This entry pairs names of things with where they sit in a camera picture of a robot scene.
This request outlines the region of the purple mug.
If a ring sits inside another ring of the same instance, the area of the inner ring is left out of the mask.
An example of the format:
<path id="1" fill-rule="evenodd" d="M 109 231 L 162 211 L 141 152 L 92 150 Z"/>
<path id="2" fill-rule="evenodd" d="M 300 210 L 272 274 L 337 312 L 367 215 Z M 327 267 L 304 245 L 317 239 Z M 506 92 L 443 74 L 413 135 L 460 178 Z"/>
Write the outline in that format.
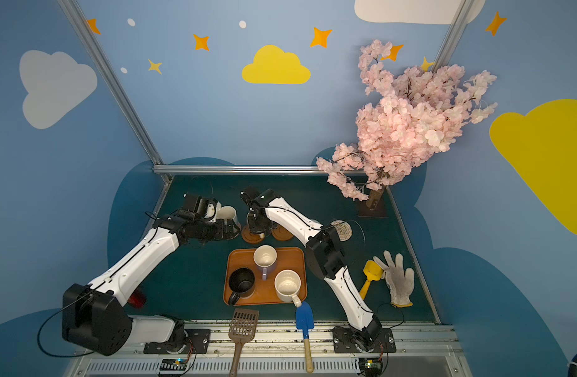
<path id="1" fill-rule="evenodd" d="M 267 281 L 274 272 L 278 260 L 278 253 L 270 245 L 258 247 L 253 254 L 253 261 L 261 272 L 263 281 Z"/>

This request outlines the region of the light blue mug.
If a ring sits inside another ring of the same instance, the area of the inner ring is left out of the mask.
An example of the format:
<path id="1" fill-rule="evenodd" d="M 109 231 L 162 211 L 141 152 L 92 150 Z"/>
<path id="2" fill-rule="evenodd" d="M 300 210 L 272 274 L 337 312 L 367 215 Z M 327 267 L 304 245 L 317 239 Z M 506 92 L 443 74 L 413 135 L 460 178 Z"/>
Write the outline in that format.
<path id="1" fill-rule="evenodd" d="M 241 223 L 238 220 L 238 213 L 236 212 L 234 207 L 231 206 L 222 206 L 221 204 L 218 205 L 216 210 L 216 220 L 227 220 L 231 221 L 231 223 L 241 230 Z"/>

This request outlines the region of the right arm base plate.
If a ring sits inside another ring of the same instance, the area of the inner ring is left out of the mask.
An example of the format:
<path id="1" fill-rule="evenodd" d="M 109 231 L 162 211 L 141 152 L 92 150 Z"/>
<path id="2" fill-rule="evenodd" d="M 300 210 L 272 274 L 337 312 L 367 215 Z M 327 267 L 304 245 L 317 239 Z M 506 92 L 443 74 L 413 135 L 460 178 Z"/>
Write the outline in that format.
<path id="1" fill-rule="evenodd" d="M 395 338 L 390 328 L 381 333 L 369 347 L 358 344 L 350 328 L 336 326 L 332 329 L 332 345 L 335 353 L 396 353 Z"/>

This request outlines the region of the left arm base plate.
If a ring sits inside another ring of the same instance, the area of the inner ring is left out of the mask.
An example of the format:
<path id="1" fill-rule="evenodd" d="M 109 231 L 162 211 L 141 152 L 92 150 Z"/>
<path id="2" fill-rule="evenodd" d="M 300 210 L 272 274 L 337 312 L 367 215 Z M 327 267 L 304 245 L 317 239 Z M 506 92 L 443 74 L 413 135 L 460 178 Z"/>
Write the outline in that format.
<path id="1" fill-rule="evenodd" d="M 180 355 L 207 353 L 210 343 L 210 329 L 184 328 L 176 331 L 167 342 L 148 342 L 144 354 Z"/>

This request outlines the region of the black mug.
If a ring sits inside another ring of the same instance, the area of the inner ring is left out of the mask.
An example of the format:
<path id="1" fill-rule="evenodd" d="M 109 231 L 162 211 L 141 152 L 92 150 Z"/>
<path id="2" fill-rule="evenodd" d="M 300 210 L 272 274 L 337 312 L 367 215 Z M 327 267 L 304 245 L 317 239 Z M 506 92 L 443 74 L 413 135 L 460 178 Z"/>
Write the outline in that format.
<path id="1" fill-rule="evenodd" d="M 248 298 L 255 291 L 255 273 L 249 268 L 239 268 L 230 275 L 228 284 L 230 298 L 227 303 L 234 306 L 241 298 Z"/>

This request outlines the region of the wooden coaster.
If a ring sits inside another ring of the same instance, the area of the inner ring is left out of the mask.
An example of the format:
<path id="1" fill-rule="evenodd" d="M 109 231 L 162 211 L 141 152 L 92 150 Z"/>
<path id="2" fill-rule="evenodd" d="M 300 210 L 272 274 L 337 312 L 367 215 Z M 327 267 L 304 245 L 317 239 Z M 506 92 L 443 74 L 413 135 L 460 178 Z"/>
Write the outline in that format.
<path id="1" fill-rule="evenodd" d="M 293 237 L 294 237 L 294 235 L 290 231 L 288 231 L 283 226 L 279 226 L 279 225 L 274 226 L 274 229 L 272 229 L 271 234 L 275 240 L 280 241 L 280 242 L 289 241 L 289 240 L 293 239 Z"/>
<path id="2" fill-rule="evenodd" d="M 265 239 L 265 234 L 255 234 L 252 233 L 249 229 L 248 226 L 245 226 L 242 231 L 241 231 L 241 237 L 242 239 L 249 244 L 258 244 L 263 242 L 263 240 Z"/>

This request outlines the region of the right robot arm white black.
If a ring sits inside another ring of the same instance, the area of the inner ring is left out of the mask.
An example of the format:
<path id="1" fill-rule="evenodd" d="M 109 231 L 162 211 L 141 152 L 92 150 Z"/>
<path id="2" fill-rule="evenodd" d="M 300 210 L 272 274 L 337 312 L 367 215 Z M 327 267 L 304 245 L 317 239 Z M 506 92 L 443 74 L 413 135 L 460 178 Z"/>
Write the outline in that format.
<path id="1" fill-rule="evenodd" d="M 359 295 L 336 228 L 299 213 L 271 189 L 261 193 L 249 186 L 240 197 L 249 208 L 247 223 L 252 234 L 268 236 L 273 225 L 279 225 L 305 246 L 307 267 L 329 285 L 347 316 L 351 342 L 361 350 L 372 350 L 382 324 Z"/>

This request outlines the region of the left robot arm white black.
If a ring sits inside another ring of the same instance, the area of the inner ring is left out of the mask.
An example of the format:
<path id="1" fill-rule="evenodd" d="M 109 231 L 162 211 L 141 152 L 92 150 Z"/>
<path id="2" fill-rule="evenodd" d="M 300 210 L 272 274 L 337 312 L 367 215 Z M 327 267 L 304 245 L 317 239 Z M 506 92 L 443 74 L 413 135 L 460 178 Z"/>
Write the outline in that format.
<path id="1" fill-rule="evenodd" d="M 66 290 L 62 338 L 103 356 L 136 344 L 159 353 L 186 353 L 183 320 L 130 316 L 124 307 L 142 281 L 189 240 L 232 240 L 240 233 L 233 207 L 186 193 L 182 207 L 156 218 L 152 229 L 120 261 L 89 284 L 74 284 Z"/>

